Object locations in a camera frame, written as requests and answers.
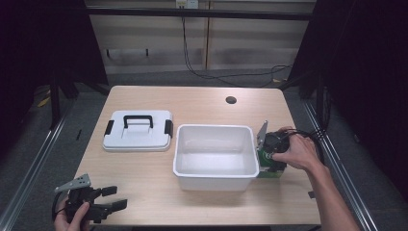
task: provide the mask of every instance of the aluminum rail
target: aluminum rail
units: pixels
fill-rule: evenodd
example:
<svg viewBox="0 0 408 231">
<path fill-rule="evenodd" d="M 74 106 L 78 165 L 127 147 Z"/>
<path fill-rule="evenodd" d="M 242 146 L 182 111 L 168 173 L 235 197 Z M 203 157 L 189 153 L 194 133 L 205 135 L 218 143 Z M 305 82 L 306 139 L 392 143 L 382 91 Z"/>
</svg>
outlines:
<svg viewBox="0 0 408 231">
<path fill-rule="evenodd" d="M 313 126 L 315 127 L 316 130 L 319 130 L 320 125 L 318 123 L 318 120 L 316 119 L 316 111 L 313 108 L 311 102 L 304 101 L 303 105 L 306 109 L 306 112 L 310 120 L 313 123 Z M 342 160 L 340 159 L 336 149 L 334 148 L 333 143 L 326 134 L 323 134 L 323 136 L 320 139 L 320 143 L 327 154 L 330 164 L 333 166 L 333 170 L 335 171 L 337 176 L 339 176 L 339 180 L 343 186 L 345 194 L 348 197 L 348 200 L 357 218 L 360 220 L 362 227 L 364 228 L 364 230 L 368 231 L 378 230 L 374 223 L 374 220 L 371 217 L 370 211 L 367 208 L 366 203 L 364 203 L 360 194 L 357 192 L 357 189 L 355 188 L 353 182 L 350 179 L 350 176 L 345 170 Z"/>
<path fill-rule="evenodd" d="M 197 9 L 169 8 L 121 8 L 89 6 L 85 8 L 47 7 L 40 10 L 43 13 L 81 13 L 93 15 L 132 15 L 132 16 L 176 16 L 176 17 L 217 17 L 217 18 L 247 18 L 309 21 L 317 18 L 312 13 L 274 13 L 248 11 L 221 11 Z"/>
<path fill-rule="evenodd" d="M 52 147 L 54 146 L 54 143 L 56 142 L 58 136 L 60 135 L 64 127 L 66 116 L 70 113 L 74 105 L 74 102 L 75 100 L 73 99 L 68 101 L 68 105 L 63 113 L 63 116 L 61 117 L 60 121 L 56 124 L 54 129 L 48 132 L 48 135 L 44 143 L 42 144 L 41 148 L 39 149 L 39 152 L 36 158 L 31 164 L 30 169 L 27 171 L 26 175 L 24 176 L 24 179 L 19 185 L 16 193 L 14 194 L 14 197 L 9 202 L 6 209 L 3 211 L 3 214 L 0 217 L 0 230 L 1 231 L 12 230 L 14 223 L 17 220 L 17 217 L 19 213 L 21 212 L 21 209 L 24 206 L 24 203 L 26 202 L 31 192 L 31 189 L 36 183 L 39 173 L 42 170 L 42 167 L 44 166 L 45 161 L 47 160 L 52 150 Z"/>
</svg>

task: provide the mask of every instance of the black cable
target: black cable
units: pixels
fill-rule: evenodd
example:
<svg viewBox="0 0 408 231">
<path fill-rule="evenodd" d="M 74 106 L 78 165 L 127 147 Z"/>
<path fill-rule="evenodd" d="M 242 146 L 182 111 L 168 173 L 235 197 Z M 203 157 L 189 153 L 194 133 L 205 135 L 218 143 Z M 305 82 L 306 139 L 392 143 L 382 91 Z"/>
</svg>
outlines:
<svg viewBox="0 0 408 231">
<path fill-rule="evenodd" d="M 254 88 L 264 88 L 267 85 L 269 85 L 270 83 L 273 82 L 273 74 L 279 71 L 282 71 L 288 67 L 292 67 L 292 64 L 289 65 L 276 65 L 274 66 L 269 72 L 264 72 L 264 73 L 246 73 L 246 74 L 230 74 L 230 75 L 220 75 L 220 76 L 212 76 L 212 75 L 206 75 L 206 74 L 199 74 L 197 73 L 191 66 L 190 63 L 190 58 L 189 58 L 189 50 L 188 50 L 188 46 L 187 46 L 187 39 L 186 39 L 186 20 L 184 17 L 182 17 L 182 23 L 183 23 L 183 44 L 184 44 L 184 60 L 185 60 L 185 64 L 187 69 L 194 74 L 195 76 L 198 76 L 202 79 L 206 79 L 206 80 L 219 80 L 220 82 L 223 82 L 225 84 L 228 85 L 232 85 L 234 87 L 238 87 L 238 88 L 245 88 L 245 86 L 240 86 L 228 81 L 223 80 L 222 78 L 227 78 L 227 77 L 239 77 L 239 76 L 262 76 L 262 75 L 271 75 L 270 80 L 258 87 L 254 87 Z"/>
<path fill-rule="evenodd" d="M 57 214 L 58 214 L 60 211 L 63 210 L 63 209 L 61 209 L 60 211 L 55 212 L 55 209 L 57 208 L 58 200 L 60 199 L 60 196 L 61 196 L 62 193 L 63 193 L 63 192 L 58 192 L 58 193 L 55 195 L 55 197 L 54 197 L 54 202 L 52 203 L 52 208 L 51 208 L 51 210 L 52 210 L 52 211 L 51 211 L 52 221 L 54 221 L 55 218 L 57 217 Z"/>
</svg>

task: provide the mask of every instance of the black handle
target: black handle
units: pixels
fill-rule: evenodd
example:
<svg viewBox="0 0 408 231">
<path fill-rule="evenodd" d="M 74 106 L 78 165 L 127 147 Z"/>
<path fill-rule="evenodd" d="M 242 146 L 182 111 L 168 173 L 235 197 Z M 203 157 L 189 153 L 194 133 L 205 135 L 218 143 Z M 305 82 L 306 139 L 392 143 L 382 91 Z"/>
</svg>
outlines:
<svg viewBox="0 0 408 231">
<path fill-rule="evenodd" d="M 123 122 L 125 123 L 125 128 L 128 128 L 128 124 L 127 124 L 128 119 L 149 119 L 150 128 L 153 128 L 153 117 L 152 117 L 152 115 L 125 115 L 123 117 Z"/>
</svg>

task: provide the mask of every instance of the robotic hand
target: robotic hand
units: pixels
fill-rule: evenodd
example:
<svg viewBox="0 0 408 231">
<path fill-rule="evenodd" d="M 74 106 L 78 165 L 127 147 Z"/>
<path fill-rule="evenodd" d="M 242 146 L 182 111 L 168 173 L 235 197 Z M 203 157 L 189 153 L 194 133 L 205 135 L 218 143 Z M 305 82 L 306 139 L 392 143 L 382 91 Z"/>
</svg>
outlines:
<svg viewBox="0 0 408 231">
<path fill-rule="evenodd" d="M 95 204 L 94 200 L 102 196 L 116 194 L 117 187 L 111 186 L 103 189 L 94 189 L 90 186 L 89 176 L 84 174 L 62 186 L 57 187 L 54 192 L 58 193 L 54 199 L 52 207 L 52 219 L 58 212 L 56 212 L 57 202 L 64 191 L 69 191 L 68 200 L 65 202 L 65 213 L 68 222 L 72 222 L 75 213 L 81 205 L 87 201 L 89 202 L 89 210 L 84 216 L 84 220 L 93 220 L 94 223 L 100 223 L 102 219 L 106 219 L 108 215 L 113 212 L 124 210 L 127 207 L 127 199 L 119 200 L 112 204 Z"/>
</svg>

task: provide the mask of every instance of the white storage box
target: white storage box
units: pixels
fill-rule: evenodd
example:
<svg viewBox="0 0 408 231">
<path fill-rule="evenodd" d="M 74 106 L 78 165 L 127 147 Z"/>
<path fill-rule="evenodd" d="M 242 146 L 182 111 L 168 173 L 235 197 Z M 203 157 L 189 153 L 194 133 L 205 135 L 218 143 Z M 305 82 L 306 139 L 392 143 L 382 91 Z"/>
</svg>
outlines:
<svg viewBox="0 0 408 231">
<path fill-rule="evenodd" d="M 185 124 L 177 130 L 173 171 L 192 191 L 245 191 L 259 174 L 247 126 Z"/>
</svg>

